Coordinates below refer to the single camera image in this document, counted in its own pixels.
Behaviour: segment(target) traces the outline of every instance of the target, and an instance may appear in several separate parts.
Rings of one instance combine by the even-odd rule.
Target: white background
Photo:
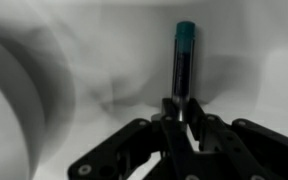
[[[56,62],[42,68],[53,78],[47,85],[57,83],[41,90],[53,92],[44,105],[56,112],[48,112],[34,180],[66,179],[81,155],[132,119],[159,112],[181,20],[199,28],[194,92],[204,110],[288,136],[288,1],[0,0],[0,36],[49,55],[43,65]]]

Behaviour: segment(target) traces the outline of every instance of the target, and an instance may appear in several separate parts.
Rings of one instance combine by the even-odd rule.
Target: white surface
[[[0,46],[0,179],[29,179],[42,149],[44,113],[21,65]]]
[[[0,11],[0,23],[16,25],[17,34],[34,27],[35,19],[22,15],[30,6],[54,32],[76,89],[71,129],[34,180],[65,179],[73,161],[118,128],[158,112],[170,93],[179,20],[201,30],[195,92],[204,110],[288,136],[288,1],[16,2],[7,16]]]

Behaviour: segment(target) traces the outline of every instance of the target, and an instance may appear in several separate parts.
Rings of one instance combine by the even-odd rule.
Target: curved white object
[[[0,179],[27,180],[37,167],[44,113],[33,82],[0,46]]]

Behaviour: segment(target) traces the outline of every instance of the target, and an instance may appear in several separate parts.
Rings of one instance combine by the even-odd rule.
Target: teal cap
[[[195,37],[195,24],[190,21],[182,21],[177,23],[176,38],[194,39]]]

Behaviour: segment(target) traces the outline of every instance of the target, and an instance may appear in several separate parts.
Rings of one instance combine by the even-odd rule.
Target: black metal bracket
[[[245,119],[232,125],[189,101],[187,122],[163,99],[163,113],[136,119],[76,161],[70,180],[126,180],[151,153],[161,160],[144,180],[288,180],[288,138]],[[187,125],[200,142],[191,147]]]

